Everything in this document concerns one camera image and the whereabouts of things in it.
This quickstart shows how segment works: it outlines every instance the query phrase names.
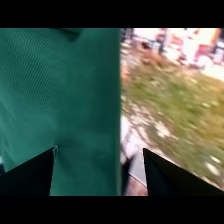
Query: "grass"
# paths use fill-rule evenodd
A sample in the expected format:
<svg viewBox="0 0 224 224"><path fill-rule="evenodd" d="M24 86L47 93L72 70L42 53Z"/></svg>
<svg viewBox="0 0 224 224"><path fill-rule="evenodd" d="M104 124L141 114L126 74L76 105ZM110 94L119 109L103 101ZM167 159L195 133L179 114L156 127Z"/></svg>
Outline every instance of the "grass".
<svg viewBox="0 0 224 224"><path fill-rule="evenodd" d="M155 58L133 68L129 77L122 87L128 99L124 113L131 115L130 102L145 107L176 136L161 138L153 125L143 124L152 144L181 167L223 187L224 83ZM208 170L205 162L220 175Z"/></svg>

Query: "grassy ground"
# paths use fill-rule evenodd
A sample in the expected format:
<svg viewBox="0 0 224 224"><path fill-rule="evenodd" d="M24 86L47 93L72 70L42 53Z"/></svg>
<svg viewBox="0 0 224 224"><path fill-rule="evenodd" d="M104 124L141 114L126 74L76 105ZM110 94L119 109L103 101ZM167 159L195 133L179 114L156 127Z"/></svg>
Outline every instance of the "grassy ground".
<svg viewBox="0 0 224 224"><path fill-rule="evenodd" d="M123 103L125 113L132 113L130 102L145 107L175 136L162 138L154 125L142 124L153 146L183 168L223 187L224 83L161 59L148 62L130 70L123 82L122 94L128 99Z"/></svg>

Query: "green cloth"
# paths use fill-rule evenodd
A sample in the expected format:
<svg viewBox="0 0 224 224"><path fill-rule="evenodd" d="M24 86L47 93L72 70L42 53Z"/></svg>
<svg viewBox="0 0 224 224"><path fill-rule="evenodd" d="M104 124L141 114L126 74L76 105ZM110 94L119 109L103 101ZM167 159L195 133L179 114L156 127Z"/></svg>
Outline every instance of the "green cloth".
<svg viewBox="0 0 224 224"><path fill-rule="evenodd" d="M6 171L58 146L51 195L120 195L118 28L0 29Z"/></svg>

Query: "blurry background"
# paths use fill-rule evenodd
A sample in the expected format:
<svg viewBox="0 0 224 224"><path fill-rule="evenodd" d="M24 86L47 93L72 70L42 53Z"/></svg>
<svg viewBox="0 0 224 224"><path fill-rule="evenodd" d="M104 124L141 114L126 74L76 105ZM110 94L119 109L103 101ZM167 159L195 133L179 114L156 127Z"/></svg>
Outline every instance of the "blurry background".
<svg viewBox="0 0 224 224"><path fill-rule="evenodd" d="M121 162L147 195L142 148L224 189L224 29L122 28Z"/></svg>

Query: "green shirt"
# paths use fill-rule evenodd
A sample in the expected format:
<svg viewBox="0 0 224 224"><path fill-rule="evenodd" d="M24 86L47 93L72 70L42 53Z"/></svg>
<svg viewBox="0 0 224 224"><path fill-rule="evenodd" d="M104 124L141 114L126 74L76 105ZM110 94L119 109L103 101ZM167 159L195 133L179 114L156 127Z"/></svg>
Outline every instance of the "green shirt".
<svg viewBox="0 0 224 224"><path fill-rule="evenodd" d="M0 29L6 171L57 145L51 195L120 195L118 28Z"/></svg>

